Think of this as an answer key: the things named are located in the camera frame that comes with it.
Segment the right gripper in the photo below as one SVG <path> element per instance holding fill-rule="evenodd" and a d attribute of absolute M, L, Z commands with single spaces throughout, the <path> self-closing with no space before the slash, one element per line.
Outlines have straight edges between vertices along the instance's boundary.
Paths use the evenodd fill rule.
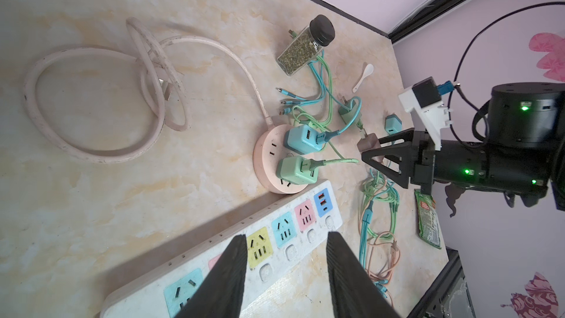
<path fill-rule="evenodd" d="M 427 193 L 435 182 L 462 188 L 515 194 L 545 194 L 552 171 L 549 149 L 511 148 L 497 144 L 464 147 L 444 141 L 436 150 L 429 135 L 409 128 L 378 138 L 361 160 L 402 188 L 409 181 Z"/>

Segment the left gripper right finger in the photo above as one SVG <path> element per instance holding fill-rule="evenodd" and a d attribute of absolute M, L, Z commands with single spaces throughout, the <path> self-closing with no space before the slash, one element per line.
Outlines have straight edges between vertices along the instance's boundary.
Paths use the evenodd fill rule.
<path fill-rule="evenodd" d="M 340 233 L 329 232 L 326 253 L 335 317 L 399 316 L 369 279 Z"/>

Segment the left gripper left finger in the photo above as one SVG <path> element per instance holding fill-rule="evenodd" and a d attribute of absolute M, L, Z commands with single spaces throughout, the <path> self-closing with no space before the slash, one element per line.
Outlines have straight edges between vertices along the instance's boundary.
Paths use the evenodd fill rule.
<path fill-rule="evenodd" d="M 232 238 L 178 317 L 239 317 L 247 273 L 247 237 Z"/>

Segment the teal charger plug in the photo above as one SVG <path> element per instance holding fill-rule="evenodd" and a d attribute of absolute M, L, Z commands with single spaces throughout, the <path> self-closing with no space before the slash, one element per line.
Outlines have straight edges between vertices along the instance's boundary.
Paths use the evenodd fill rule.
<path fill-rule="evenodd" d="M 395 113 L 388 115 L 385 118 L 385 131 L 388 135 L 393 135 L 401 132 L 403 129 L 403 123 L 399 116 Z"/>
<path fill-rule="evenodd" d="M 287 149 L 299 155 L 308 155 L 320 152 L 331 138 L 336 137 L 340 133 L 339 130 L 318 132 L 307 125 L 301 125 L 299 127 L 292 127 L 287 131 L 283 141 Z"/>

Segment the pink charger plug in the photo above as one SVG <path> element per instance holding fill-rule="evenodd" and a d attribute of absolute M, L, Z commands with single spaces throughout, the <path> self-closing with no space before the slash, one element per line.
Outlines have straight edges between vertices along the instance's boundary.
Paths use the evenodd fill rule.
<path fill-rule="evenodd" d="M 376 150 L 379 148 L 381 148 L 380 141 L 375 133 L 366 135 L 357 143 L 357 149 L 359 153 L 364 153 L 366 151 Z"/>

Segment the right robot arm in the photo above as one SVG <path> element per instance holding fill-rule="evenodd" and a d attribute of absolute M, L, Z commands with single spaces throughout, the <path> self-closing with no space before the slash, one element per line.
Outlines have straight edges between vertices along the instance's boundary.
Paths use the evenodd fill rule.
<path fill-rule="evenodd" d="M 497 85 L 475 114 L 486 134 L 467 146 L 432 140 L 411 128 L 379 140 L 362 161 L 403 188 L 430 194 L 435 182 L 466 190 L 502 193 L 510 207 L 521 197 L 535 206 L 551 191 L 564 209 L 564 84 L 517 82 Z"/>

